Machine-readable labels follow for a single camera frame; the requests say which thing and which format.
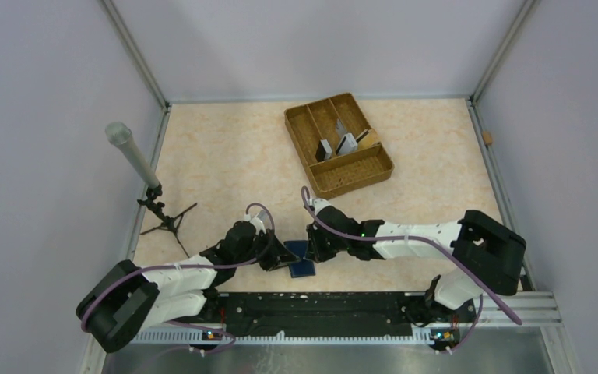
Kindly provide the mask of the navy blue card holder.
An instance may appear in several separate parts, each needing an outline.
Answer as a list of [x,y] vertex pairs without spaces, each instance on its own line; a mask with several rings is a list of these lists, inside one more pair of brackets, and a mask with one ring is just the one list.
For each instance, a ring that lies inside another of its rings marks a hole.
[[306,255],[308,252],[308,240],[285,241],[286,248],[298,257],[298,261],[291,263],[288,268],[290,277],[293,279],[313,277],[316,275],[315,265]]

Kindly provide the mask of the dark grey credit card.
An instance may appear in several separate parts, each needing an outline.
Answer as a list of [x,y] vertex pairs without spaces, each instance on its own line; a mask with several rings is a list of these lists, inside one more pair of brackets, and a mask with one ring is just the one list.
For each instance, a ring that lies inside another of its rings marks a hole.
[[321,139],[318,142],[315,151],[315,159],[317,162],[324,162],[332,158],[332,147],[327,139]]

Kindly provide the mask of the woven brown divided tray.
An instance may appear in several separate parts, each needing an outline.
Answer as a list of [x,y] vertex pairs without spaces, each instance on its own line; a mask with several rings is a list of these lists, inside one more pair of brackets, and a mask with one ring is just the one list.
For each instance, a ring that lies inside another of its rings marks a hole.
[[383,182],[394,163],[351,93],[288,108],[285,124],[316,196]]

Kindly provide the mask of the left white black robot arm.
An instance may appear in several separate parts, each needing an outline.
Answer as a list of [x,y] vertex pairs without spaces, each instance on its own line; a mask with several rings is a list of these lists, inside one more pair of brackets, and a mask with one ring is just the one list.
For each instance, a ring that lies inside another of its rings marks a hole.
[[107,352],[119,351],[142,330],[180,317],[209,322],[218,313],[215,288],[241,266],[276,270],[300,261],[257,218],[238,221],[216,245],[165,265],[117,263],[78,304],[81,328]]

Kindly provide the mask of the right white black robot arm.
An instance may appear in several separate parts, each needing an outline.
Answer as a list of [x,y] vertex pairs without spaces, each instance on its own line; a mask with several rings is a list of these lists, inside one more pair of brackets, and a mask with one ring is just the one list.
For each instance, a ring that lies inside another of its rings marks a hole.
[[320,235],[314,246],[317,262],[348,252],[361,259],[445,259],[455,268],[439,275],[427,291],[425,309],[446,321],[465,302],[488,295],[515,324],[520,318],[502,297],[518,291],[526,241],[479,210],[439,224],[358,222],[324,199],[304,206],[313,218],[308,230]]

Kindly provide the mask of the silver card in tray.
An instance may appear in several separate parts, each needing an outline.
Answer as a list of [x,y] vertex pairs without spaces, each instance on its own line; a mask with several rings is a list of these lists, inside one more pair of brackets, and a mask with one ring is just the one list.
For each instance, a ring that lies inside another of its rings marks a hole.
[[353,153],[357,150],[357,148],[358,142],[356,141],[353,134],[351,132],[348,132],[341,137],[339,144],[336,147],[336,155],[343,156],[349,153]]

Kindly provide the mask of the gold card in tray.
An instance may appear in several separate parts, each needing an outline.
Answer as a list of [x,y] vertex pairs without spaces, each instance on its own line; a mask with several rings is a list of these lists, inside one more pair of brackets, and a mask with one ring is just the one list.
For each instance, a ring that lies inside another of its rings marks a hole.
[[380,143],[379,135],[374,129],[364,130],[357,138],[357,148],[359,150],[376,146]]

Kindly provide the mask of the small brown block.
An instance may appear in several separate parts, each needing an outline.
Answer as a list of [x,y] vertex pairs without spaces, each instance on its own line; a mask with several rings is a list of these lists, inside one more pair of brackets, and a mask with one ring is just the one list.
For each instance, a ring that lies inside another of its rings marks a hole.
[[493,136],[488,131],[483,131],[481,137],[485,146],[490,146],[494,142]]

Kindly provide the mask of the grey microphone on tripod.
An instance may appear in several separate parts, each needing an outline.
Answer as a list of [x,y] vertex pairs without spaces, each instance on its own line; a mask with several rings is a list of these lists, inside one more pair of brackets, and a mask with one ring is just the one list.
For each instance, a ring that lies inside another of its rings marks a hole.
[[160,220],[160,223],[157,226],[143,231],[140,234],[147,235],[153,231],[168,231],[174,236],[183,253],[189,257],[190,255],[181,243],[178,232],[186,213],[197,207],[198,204],[193,203],[176,216],[172,217],[166,215],[164,213],[165,204],[161,201],[157,201],[157,198],[163,195],[162,184],[151,168],[149,161],[142,155],[142,152],[132,135],[132,130],[123,122],[111,122],[106,125],[105,134],[108,142],[119,149],[138,176],[146,184],[145,198],[138,199],[137,203],[140,206],[144,206]]

